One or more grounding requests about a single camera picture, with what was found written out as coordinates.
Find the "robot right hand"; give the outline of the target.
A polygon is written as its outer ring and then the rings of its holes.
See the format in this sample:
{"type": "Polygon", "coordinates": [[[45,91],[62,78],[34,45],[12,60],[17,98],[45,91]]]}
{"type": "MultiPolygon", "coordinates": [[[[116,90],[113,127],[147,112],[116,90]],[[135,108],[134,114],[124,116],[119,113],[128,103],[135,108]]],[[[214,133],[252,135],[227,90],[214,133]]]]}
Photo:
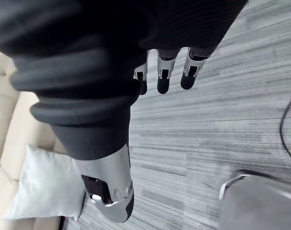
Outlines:
{"type": "Polygon", "coordinates": [[[49,124],[97,209],[126,222],[134,208],[130,109],[147,91],[148,52],[164,94],[187,47],[181,87],[191,89],[245,0],[0,0],[0,52],[33,92],[31,114],[49,124]]]}

